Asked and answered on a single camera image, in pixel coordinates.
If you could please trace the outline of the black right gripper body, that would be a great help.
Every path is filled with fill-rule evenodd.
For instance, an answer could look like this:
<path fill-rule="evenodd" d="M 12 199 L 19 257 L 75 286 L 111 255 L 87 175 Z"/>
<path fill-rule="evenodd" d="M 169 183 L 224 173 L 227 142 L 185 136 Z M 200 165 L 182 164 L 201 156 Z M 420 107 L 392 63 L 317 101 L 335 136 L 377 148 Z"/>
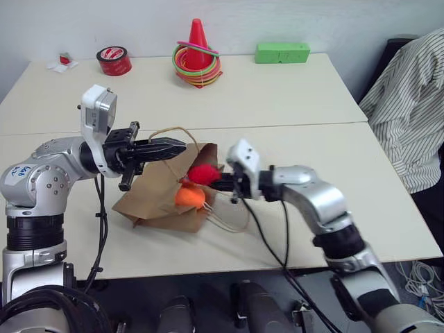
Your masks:
<path fill-rule="evenodd" d="M 244 170 L 240 165 L 234 165 L 232 173 L 227 177 L 232 186 L 231 203 L 244 202 L 246 199 L 246 193 L 244 191 Z"/>

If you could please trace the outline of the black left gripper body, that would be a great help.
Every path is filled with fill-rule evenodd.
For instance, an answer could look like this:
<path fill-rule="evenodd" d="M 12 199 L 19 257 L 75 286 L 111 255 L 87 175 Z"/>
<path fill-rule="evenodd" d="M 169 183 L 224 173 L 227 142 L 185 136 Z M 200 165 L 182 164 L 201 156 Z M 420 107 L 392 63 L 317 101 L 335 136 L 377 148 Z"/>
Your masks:
<path fill-rule="evenodd" d="M 144 163 L 135 156 L 135 138 L 138 130 L 138 121 L 132 121 L 128 128 L 111 130 L 103 145 L 108 168 L 121 175 L 121 191 L 129 191 L 134 177 L 143 172 Z"/>

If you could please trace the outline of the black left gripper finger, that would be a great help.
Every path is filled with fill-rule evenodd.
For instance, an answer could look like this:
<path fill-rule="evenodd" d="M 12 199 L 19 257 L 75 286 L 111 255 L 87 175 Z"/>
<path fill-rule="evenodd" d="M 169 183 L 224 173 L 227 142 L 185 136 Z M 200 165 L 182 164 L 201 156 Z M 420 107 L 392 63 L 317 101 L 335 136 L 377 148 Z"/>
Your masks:
<path fill-rule="evenodd" d="M 140 162 L 157 162 L 162 160 L 170 160 L 181 153 L 181 151 L 138 151 L 135 154 L 135 158 Z"/>
<path fill-rule="evenodd" d="M 135 142 L 136 151 L 184 151 L 186 148 L 186 143 L 170 137 L 137 140 Z"/>

